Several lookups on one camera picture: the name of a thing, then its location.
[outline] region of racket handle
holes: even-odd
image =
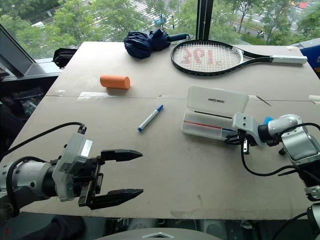
[[[175,41],[187,39],[188,36],[189,36],[189,34],[187,34],[187,33],[179,33],[179,34],[169,36],[168,40],[170,42],[175,42]]]
[[[283,63],[283,64],[305,64],[308,60],[306,56],[281,56],[272,55],[272,63]]]

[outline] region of table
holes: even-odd
[[[90,53],[97,46],[101,48],[100,53],[110,50],[111,46],[118,53],[111,52],[110,55],[119,58],[111,61],[109,55],[99,54],[98,60],[93,61]],[[264,49],[261,46],[241,47],[247,50]],[[128,58],[122,48],[120,43],[85,42],[36,108],[13,145],[65,122],[85,123],[86,135],[93,140],[90,156],[99,155],[101,150],[119,148],[143,153],[143,157],[129,162],[111,161],[105,164],[101,169],[104,174],[101,193],[121,188],[143,188],[144,193],[119,206],[93,211],[78,207],[77,199],[60,202],[57,197],[34,202],[22,208],[22,211],[95,217],[272,220],[291,218],[312,204],[305,197],[304,185],[296,174],[254,176],[243,168],[238,146],[186,135],[180,131],[187,108],[187,90],[191,85],[246,90],[248,94],[263,96],[268,104],[252,99],[245,110],[246,114],[259,121],[265,116],[279,117],[285,113],[295,113],[305,122],[318,122],[320,106],[310,101],[308,95],[319,92],[320,81],[308,64],[298,67],[304,72],[302,79],[307,83],[302,85],[294,84],[299,80],[296,77],[300,73],[292,66],[268,64],[253,65],[237,73],[212,79],[179,72],[168,62],[169,49],[155,53],[149,62],[148,59],[138,61]],[[286,47],[267,48],[278,54],[288,51]],[[102,67],[102,62],[112,66],[108,72]],[[140,78],[144,64],[150,67],[148,74],[144,74],[148,75],[148,79]],[[162,70],[155,71],[156,65]],[[282,69],[282,78],[287,85],[284,82],[279,84],[284,94],[280,94],[272,84],[268,85],[269,88],[261,84],[249,84],[259,81],[259,78],[251,78],[252,74],[262,72],[261,78],[266,80],[265,69],[269,69],[271,76],[274,73],[270,69],[273,68],[278,72]],[[119,75],[130,76],[132,87],[129,90],[114,89],[116,91],[108,91],[109,95],[79,98],[81,92],[103,93],[105,89],[98,84],[100,74],[115,74],[116,70]],[[289,81],[293,83],[286,90]],[[269,82],[276,83],[276,80],[271,77]],[[111,94],[122,97],[111,97]],[[163,111],[139,133],[138,125],[160,104],[164,104]],[[37,139],[11,153],[3,162],[23,156],[55,159],[77,129],[67,127]],[[309,132],[320,140],[320,132],[312,128]],[[256,172],[266,173],[289,164],[287,157],[278,154],[280,148],[252,147],[251,154],[246,157],[248,166]]]

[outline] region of floor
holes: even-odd
[[[16,240],[48,225],[54,215],[22,212],[0,229],[0,240]],[[271,240],[285,222],[192,219],[110,219],[84,217],[86,230],[79,240],[94,240],[106,235],[143,227],[183,228],[207,232],[222,240]],[[307,220],[297,220],[288,226],[279,240],[313,240]]]

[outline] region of navy blue umbrella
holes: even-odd
[[[144,59],[151,55],[153,51],[161,51],[170,46],[171,42],[183,40],[190,36],[186,33],[180,33],[169,36],[168,33],[158,28],[151,31],[149,35],[130,31],[124,38],[124,47],[128,54],[134,58]]]

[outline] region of black bag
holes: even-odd
[[[53,61],[59,68],[64,68],[74,56],[77,49],[59,48],[55,50]]]

